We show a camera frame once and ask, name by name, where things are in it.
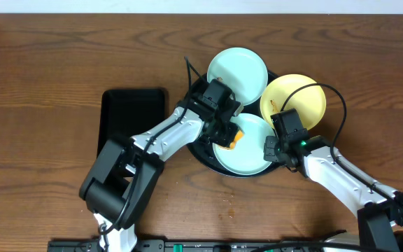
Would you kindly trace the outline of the yellow sponge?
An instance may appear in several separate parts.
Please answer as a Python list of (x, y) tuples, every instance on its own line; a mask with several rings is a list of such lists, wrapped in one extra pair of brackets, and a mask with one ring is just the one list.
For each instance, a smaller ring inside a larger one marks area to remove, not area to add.
[(236, 133), (233, 141), (228, 145), (228, 146), (219, 146), (221, 149), (225, 150), (233, 150), (237, 144), (238, 141), (240, 141), (244, 136), (244, 133), (239, 129), (238, 132)]

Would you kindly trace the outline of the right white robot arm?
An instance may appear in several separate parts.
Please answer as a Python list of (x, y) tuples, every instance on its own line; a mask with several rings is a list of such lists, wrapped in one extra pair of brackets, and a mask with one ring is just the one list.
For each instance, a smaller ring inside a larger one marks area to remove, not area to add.
[(358, 236), (337, 234), (328, 242), (403, 251), (403, 192), (379, 183), (344, 158), (321, 136), (291, 141), (267, 136), (264, 158), (293, 167), (329, 190), (358, 220)]

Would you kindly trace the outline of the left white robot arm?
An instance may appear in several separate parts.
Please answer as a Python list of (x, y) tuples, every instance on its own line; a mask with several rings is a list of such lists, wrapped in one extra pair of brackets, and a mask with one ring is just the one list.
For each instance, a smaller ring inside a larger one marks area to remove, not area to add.
[(208, 137), (229, 146), (239, 132), (231, 118), (238, 101), (180, 103), (154, 128), (127, 141), (108, 140), (79, 190), (99, 224), (102, 251), (132, 251), (138, 242), (134, 224), (144, 212), (164, 163), (187, 144)]

